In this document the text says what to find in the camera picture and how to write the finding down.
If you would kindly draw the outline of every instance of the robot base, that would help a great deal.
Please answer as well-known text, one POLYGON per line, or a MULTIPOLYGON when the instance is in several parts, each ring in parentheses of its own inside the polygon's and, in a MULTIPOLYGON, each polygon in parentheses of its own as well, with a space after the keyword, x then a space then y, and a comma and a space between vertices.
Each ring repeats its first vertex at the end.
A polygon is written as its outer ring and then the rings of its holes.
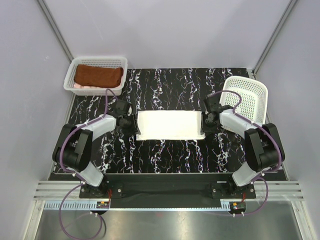
POLYGON ((256 198, 253 184, 237 187, 236 190, 230 192, 230 184, 228 182, 217 182, 211 184, 211 192, 213 199, 242 199, 244 194, 246 199, 256 198))

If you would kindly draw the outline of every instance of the folded towel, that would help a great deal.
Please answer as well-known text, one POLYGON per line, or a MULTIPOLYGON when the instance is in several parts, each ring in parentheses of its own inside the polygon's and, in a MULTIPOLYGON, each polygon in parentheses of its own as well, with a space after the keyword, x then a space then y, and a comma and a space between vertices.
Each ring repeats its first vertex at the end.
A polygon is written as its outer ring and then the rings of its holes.
POLYGON ((79 64, 76 68, 74 82, 81 86, 111 89, 121 84, 123 74, 122 67, 105 68, 79 64))
POLYGON ((138 111, 137 125, 141 140, 201 140, 201 112, 183 110, 138 111))

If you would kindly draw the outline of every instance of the metal floor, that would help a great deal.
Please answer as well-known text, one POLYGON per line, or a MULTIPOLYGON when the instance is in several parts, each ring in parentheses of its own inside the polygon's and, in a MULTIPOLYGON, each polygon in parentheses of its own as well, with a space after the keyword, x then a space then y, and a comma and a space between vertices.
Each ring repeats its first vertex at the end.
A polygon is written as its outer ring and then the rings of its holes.
MULTIPOLYGON (((247 203, 247 212, 258 207, 247 203)), ((86 239, 100 222, 92 215, 75 219, 85 211, 63 211, 62 220, 74 237, 86 239)), ((290 202, 267 202, 257 214, 232 218, 199 211, 109 211, 97 240, 301 240, 290 202)), ((44 210, 36 240, 67 240, 57 210, 44 210)))

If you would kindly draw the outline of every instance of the pink cloth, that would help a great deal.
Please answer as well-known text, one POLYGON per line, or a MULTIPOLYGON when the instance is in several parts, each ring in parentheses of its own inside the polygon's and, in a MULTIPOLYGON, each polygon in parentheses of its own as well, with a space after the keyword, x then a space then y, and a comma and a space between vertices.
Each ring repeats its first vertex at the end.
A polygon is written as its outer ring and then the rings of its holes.
POLYGON ((81 86, 78 83, 74 83, 73 85, 74 89, 103 89, 102 87, 97 87, 97 86, 81 86))

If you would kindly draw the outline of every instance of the brown towel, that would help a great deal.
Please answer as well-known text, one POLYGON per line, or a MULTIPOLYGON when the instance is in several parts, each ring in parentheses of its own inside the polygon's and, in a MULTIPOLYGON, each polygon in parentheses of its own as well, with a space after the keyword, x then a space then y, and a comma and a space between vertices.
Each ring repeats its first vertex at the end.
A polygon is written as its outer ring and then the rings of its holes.
POLYGON ((122 67, 105 68, 80 64, 76 68, 74 81, 82 86, 115 88, 121 84, 122 67))

